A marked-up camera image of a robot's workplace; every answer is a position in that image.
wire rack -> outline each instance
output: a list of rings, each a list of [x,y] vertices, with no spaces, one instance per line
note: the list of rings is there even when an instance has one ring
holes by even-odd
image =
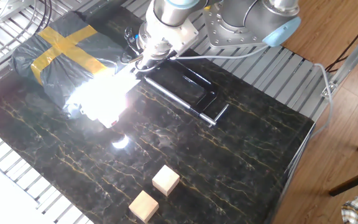
[[[0,138],[0,171],[37,202],[45,219],[57,224],[93,224]]]
[[[35,0],[29,7],[21,10],[11,18],[0,23],[0,58],[10,54],[17,46],[31,37],[37,29],[44,14],[45,4]],[[77,9],[89,0],[52,0],[51,22],[66,12]]]

wooden floor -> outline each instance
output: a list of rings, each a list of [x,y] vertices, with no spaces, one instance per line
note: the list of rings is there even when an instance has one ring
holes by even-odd
[[[300,6],[301,32],[286,46],[327,66],[358,33],[358,1],[307,0]],[[328,109],[317,128],[327,117]],[[336,197],[328,190],[358,174],[357,146],[358,65],[334,96],[329,127],[309,142],[273,223],[342,223],[341,205],[358,195],[358,187]]]

wrapped package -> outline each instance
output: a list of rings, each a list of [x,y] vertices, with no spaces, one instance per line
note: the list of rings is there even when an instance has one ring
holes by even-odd
[[[75,118],[82,99],[74,92],[98,76],[120,71],[122,52],[120,45],[96,32],[77,13],[68,12],[18,46],[10,65],[20,76],[42,85],[50,99]]]

metal frame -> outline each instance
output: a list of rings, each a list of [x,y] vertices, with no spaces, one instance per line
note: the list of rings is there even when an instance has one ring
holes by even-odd
[[[347,57],[342,66],[338,69],[336,74],[332,77],[330,84],[331,92],[334,93],[339,84],[347,77],[347,75],[353,70],[358,64],[358,44],[353,52]],[[325,88],[322,92],[324,97],[328,97],[327,89]]]
[[[29,197],[37,202],[36,209],[51,222],[92,224],[67,198],[45,180],[30,164],[0,138],[0,171]]]

metal bracket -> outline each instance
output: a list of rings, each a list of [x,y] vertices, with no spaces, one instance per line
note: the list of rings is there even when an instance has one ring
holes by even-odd
[[[0,22],[4,22],[6,19],[12,17],[27,6],[30,6],[32,3],[33,0],[0,0],[0,14],[2,13],[0,15]]]
[[[233,27],[227,24],[221,17],[221,6],[222,3],[219,2],[211,7],[204,8],[203,11],[205,26],[212,47],[228,49],[265,45],[247,28]]]
[[[329,90],[332,95],[334,93],[334,91],[337,89],[338,85],[333,82],[329,82],[328,84],[329,84]],[[327,98],[327,99],[329,98],[327,87],[324,88],[323,92],[321,93],[321,96],[324,98]]]

